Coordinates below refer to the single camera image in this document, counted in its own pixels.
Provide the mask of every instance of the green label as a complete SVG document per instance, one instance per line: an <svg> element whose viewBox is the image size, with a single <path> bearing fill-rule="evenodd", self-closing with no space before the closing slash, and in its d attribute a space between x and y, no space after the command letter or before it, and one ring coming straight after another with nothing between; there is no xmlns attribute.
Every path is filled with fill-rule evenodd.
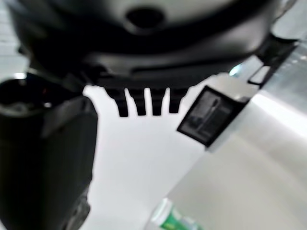
<svg viewBox="0 0 307 230"><path fill-rule="evenodd" d="M182 217L174 208L161 227L165 230L202 230L195 221Z"/></svg>

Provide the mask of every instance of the black rectangular frame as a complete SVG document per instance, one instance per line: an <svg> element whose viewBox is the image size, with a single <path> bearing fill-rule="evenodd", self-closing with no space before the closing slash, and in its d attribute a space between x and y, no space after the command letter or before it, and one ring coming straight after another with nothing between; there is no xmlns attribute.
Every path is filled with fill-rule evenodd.
<svg viewBox="0 0 307 230"><path fill-rule="evenodd" d="M220 96L223 100L231 103L234 105L234 109L232 111L232 113L229 115L229 117L227 118L226 121L224 121L222 123L222 125L220 126L220 128L218 129L217 133L215 135L213 135L213 137L209 140L209 141L204 141L194 135L192 135L191 133L188 133L184 130L182 130L183 125L185 124L187 118L189 117L189 115L191 114L191 112L193 111L193 109L196 107L196 105L199 103L201 97L205 94L205 92L213 92L214 94ZM206 85L202 91L200 92L200 94L197 96L195 102L193 103L193 105L191 106L191 108L188 110L187 114L185 115L185 117L183 118L183 120L181 121L179 127L177 128L177 131L179 133L182 133L198 142L200 142L201 144L205 145L206 147L211 146L215 140L221 135L221 133L228 127L228 125L236 118L236 116L244 109L244 107L248 104L249 101L243 103L243 102L238 102L233 100L232 98L222 94L221 92L214 90L213 88L210 88L208 85Z"/></svg>

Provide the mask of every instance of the bottle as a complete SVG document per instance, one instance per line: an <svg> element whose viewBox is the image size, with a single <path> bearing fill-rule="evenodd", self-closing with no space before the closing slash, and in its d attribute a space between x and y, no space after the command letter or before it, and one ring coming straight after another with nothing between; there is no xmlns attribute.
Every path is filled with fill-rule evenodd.
<svg viewBox="0 0 307 230"><path fill-rule="evenodd" d="M165 230L203 230L193 219L183 216L167 198L155 209L151 222Z"/></svg>

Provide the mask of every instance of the comb-like teeth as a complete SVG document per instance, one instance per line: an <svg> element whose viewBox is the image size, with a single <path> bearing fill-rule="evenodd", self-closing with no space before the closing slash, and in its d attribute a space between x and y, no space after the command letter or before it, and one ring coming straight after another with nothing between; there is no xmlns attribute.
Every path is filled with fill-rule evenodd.
<svg viewBox="0 0 307 230"><path fill-rule="evenodd" d="M118 106L120 117L128 117L128 106L124 89L106 89L107 94L113 98Z"/></svg>
<svg viewBox="0 0 307 230"><path fill-rule="evenodd" d="M144 89L129 89L130 96L134 99L136 109L139 116L146 115L146 105L145 105L145 96Z"/></svg>
<svg viewBox="0 0 307 230"><path fill-rule="evenodd" d="M177 114L182 98L187 94L188 89L171 89L170 90L170 101L169 101L169 112L171 114Z"/></svg>
<svg viewBox="0 0 307 230"><path fill-rule="evenodd" d="M153 103L153 115L161 116L162 101L165 95L166 89L150 89Z"/></svg>

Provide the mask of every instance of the silver metal surface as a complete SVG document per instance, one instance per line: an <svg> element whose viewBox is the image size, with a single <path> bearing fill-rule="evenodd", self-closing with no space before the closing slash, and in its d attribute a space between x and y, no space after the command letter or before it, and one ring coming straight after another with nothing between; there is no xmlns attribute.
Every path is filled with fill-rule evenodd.
<svg viewBox="0 0 307 230"><path fill-rule="evenodd" d="M168 197L205 229L307 229L306 101L305 41Z"/></svg>

